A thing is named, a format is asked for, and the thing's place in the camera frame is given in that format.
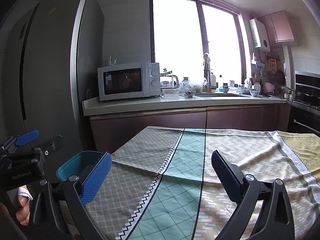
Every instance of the pink pot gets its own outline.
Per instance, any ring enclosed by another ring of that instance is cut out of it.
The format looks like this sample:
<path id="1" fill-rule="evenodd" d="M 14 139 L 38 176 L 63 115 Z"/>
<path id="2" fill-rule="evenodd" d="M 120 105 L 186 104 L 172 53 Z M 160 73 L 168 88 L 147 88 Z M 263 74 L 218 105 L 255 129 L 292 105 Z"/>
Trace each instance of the pink pot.
<path id="1" fill-rule="evenodd" d="M 268 85 L 268 86 L 265 86 L 262 88 L 262 91 L 264 94 L 267 94 L 267 93 L 272 93 L 273 90 L 275 90 L 275 86 L 274 85 Z"/>

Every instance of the microwave window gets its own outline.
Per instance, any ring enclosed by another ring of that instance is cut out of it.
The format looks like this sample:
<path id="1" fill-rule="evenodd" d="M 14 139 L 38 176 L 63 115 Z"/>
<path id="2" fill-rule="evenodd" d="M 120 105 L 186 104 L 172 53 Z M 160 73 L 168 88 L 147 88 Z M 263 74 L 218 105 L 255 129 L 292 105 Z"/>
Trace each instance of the microwave window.
<path id="1" fill-rule="evenodd" d="M 104 72 L 103 83 L 105 95 L 142 92 L 141 68 Z"/>

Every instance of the human hand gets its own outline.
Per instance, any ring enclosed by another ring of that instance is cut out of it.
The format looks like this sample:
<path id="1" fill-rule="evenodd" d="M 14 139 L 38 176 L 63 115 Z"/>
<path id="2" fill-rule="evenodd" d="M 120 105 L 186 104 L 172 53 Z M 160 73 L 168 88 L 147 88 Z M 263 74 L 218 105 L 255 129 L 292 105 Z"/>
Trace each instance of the human hand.
<path id="1" fill-rule="evenodd" d="M 29 198 L 24 196 L 18 196 L 18 202 L 21 208 L 16 212 L 17 220 L 20 222 L 21 225 L 27 226 L 30 217 Z"/>

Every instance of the white microwave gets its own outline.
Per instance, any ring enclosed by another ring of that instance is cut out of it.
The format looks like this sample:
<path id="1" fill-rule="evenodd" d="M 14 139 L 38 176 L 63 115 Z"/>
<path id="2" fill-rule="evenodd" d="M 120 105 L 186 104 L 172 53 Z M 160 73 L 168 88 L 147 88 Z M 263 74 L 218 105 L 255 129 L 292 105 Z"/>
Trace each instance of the white microwave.
<path id="1" fill-rule="evenodd" d="M 100 100 L 160 95 L 159 63 L 129 63 L 98 68 Z"/>

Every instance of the screw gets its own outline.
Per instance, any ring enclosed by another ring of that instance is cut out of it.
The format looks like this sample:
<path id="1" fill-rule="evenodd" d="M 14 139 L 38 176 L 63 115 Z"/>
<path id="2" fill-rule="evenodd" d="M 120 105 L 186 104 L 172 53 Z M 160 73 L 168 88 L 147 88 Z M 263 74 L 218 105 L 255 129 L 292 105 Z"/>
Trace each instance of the screw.
<path id="1" fill-rule="evenodd" d="M 78 179 L 78 176 L 77 175 L 71 175 L 70 177 L 69 177 L 69 180 L 70 181 L 76 181 Z"/>
<path id="2" fill-rule="evenodd" d="M 282 184 L 283 184 L 283 181 L 282 181 L 282 180 L 280 180 L 280 179 L 276 179 L 276 184 L 278 184 L 278 185 L 282 185 Z"/>
<path id="3" fill-rule="evenodd" d="M 47 184 L 47 180 L 46 180 L 46 179 L 42 179 L 42 180 L 40 181 L 40 185 L 41 185 L 41 186 L 44 186 L 45 184 Z"/>
<path id="4" fill-rule="evenodd" d="M 253 181 L 253 180 L 254 180 L 254 176 L 252 176 L 251 174 L 246 175 L 245 178 L 246 178 L 248 181 Z"/>

